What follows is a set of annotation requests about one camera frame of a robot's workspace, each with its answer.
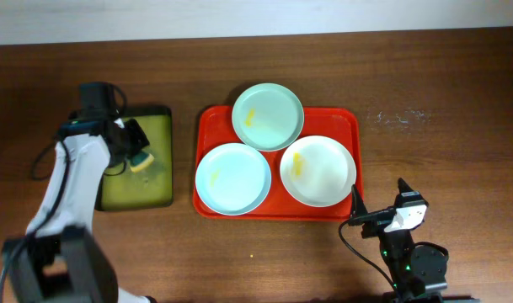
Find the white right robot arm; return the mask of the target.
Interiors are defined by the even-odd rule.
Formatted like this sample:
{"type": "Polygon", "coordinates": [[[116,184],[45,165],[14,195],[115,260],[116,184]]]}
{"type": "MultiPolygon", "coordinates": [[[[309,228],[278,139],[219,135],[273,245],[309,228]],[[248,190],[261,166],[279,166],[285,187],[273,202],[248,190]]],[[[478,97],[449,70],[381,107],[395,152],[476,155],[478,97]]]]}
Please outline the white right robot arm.
{"type": "Polygon", "coordinates": [[[370,212],[356,186],[351,187],[350,217],[339,225],[339,238],[358,258],[376,269],[392,287],[382,296],[385,302],[476,302],[472,296],[444,296],[449,252],[432,242],[415,242],[411,231],[424,222],[429,203],[420,192],[398,179],[393,205],[370,212]],[[361,237],[376,237],[388,271],[356,251],[341,234],[344,226],[361,226],[361,237]]]}

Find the mint green plate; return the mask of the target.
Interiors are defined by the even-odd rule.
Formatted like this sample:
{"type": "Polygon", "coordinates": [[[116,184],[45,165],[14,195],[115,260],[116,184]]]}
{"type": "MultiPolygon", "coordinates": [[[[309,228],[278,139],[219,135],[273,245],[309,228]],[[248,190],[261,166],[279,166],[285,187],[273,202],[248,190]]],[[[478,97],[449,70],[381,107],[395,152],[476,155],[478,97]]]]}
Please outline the mint green plate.
{"type": "Polygon", "coordinates": [[[245,144],[262,152],[288,147],[301,134],[304,110],[300,99],[276,83],[244,90],[232,108],[232,127],[245,144]]]}

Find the yellow green scrub sponge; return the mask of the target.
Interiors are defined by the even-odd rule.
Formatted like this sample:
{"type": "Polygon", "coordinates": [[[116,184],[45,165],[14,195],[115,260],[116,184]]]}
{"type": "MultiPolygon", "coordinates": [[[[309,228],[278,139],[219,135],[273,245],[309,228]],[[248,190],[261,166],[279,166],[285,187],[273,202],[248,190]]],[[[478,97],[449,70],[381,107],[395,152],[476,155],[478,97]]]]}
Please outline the yellow green scrub sponge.
{"type": "Polygon", "coordinates": [[[140,171],[149,167],[153,161],[154,156],[152,154],[145,151],[140,151],[129,159],[129,167],[132,172],[139,173],[140,171]]]}

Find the light blue plate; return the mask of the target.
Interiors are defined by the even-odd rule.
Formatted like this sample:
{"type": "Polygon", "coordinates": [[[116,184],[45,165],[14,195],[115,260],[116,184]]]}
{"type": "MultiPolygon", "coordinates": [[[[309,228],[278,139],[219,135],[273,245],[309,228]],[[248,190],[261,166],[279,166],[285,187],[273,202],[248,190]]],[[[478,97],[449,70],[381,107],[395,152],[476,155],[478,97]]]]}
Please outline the light blue plate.
{"type": "Polygon", "coordinates": [[[207,152],[195,173],[203,204],[221,215],[245,215],[258,208],[270,192],[270,165],[251,146],[227,143],[207,152]]]}

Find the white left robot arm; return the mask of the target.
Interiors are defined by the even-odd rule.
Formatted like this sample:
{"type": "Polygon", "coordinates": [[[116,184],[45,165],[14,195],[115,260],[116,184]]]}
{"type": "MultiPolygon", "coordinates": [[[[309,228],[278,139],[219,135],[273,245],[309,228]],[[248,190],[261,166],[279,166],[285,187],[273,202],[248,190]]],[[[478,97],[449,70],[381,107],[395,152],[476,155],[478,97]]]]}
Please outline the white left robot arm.
{"type": "Polygon", "coordinates": [[[74,120],[56,133],[56,161],[24,236],[3,244],[0,301],[9,281],[19,302],[151,302],[118,285],[92,234],[105,169],[149,141],[134,119],[74,120]]]}

